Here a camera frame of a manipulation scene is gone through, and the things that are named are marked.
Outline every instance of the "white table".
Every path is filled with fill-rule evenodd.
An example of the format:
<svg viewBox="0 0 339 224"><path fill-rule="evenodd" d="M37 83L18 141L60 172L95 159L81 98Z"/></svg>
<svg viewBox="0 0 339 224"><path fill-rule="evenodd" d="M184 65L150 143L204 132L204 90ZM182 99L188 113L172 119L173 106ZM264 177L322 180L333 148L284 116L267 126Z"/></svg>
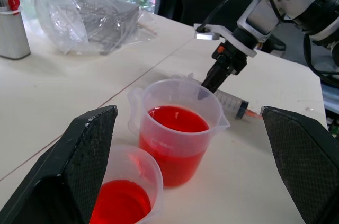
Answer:
<svg viewBox="0 0 339 224"><path fill-rule="evenodd" d="M56 139L74 117L103 103L118 106L112 147L136 145L137 138L127 128L131 89L173 74L193 72L196 79L204 79L219 41L193 40L191 27L158 16L155 19L160 27L157 40L125 47L107 57L43 55L32 48L33 56L26 60L0 60L0 73L4 76L6 70L8 78L7 83L1 81L0 88L3 92L11 87L5 99L0 97L2 110L10 114L11 107L19 105L24 114L31 114L23 118L15 111L11 117L16 123L2 121L1 115L1 144L6 147L0 150L2 175ZM54 69L40 66L41 60ZM27 96L36 94L34 89L39 95L28 100ZM249 101L253 111L271 105L326 125L320 81L302 65L259 52L248 59L240 75L229 77L220 89ZM228 130L213 139L193 179L165 191L164 212L152 223L303 223L279 177L263 121L246 118L230 119L230 123ZM16 149L11 140L23 147ZM0 181L0 208L42 152Z"/></svg>

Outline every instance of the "clear plastic bag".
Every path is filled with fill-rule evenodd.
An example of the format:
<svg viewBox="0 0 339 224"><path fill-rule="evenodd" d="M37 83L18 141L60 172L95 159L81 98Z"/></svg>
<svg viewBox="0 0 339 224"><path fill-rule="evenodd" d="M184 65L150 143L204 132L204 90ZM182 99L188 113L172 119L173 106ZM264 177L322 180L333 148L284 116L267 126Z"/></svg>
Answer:
<svg viewBox="0 0 339 224"><path fill-rule="evenodd" d="M124 43L149 41L157 35L151 16L124 0L22 1L25 26L37 32L38 21L63 53L107 55Z"/></svg>

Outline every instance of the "red liquid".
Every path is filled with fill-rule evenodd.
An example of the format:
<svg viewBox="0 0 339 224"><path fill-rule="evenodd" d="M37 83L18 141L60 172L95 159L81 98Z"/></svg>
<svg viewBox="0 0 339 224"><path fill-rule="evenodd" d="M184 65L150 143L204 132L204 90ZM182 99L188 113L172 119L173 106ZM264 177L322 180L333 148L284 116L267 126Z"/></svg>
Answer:
<svg viewBox="0 0 339 224"><path fill-rule="evenodd" d="M209 129L203 118L182 107L161 106L148 111L148 113L154 120L173 130L200 132ZM204 150L190 157L168 156L148 142L145 136L140 134L139 147L150 153L158 162L165 186L178 186L187 182L194 175L205 153Z"/></svg>
<svg viewBox="0 0 339 224"><path fill-rule="evenodd" d="M135 224L151 211L146 191L129 180L101 186L90 224Z"/></svg>

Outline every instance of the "window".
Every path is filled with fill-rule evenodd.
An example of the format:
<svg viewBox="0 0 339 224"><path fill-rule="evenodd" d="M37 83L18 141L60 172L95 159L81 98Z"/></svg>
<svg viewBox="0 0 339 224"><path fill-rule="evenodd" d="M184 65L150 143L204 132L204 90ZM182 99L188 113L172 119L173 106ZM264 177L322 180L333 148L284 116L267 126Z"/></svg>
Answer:
<svg viewBox="0 0 339 224"><path fill-rule="evenodd" d="M137 4L140 8L154 13L155 0L127 0L128 2Z"/></svg>

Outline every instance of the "measuring beaker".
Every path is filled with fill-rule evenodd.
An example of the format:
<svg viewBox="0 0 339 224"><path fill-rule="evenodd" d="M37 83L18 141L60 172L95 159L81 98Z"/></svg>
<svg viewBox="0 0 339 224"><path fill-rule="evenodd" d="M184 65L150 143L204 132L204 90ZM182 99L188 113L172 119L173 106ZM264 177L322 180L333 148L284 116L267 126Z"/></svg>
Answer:
<svg viewBox="0 0 339 224"><path fill-rule="evenodd" d="M135 125L138 98L141 99L140 129ZM188 80L166 79L155 82L145 90L134 89L128 99L131 104L128 127L139 135L139 147L158 162L165 186L187 182L197 170L210 139L230 126L217 97ZM198 115L206 122L207 128L199 132L183 132L171 129L151 117L152 110L169 106Z"/></svg>
<svg viewBox="0 0 339 224"><path fill-rule="evenodd" d="M113 146L110 151L103 185L119 180L128 180L139 185L148 195L151 211L137 224L146 223L162 211L163 178L158 164L149 153L134 146ZM124 203L128 204L128 200L121 200L120 204ZM129 206L131 211L136 211L135 205L130 203Z"/></svg>

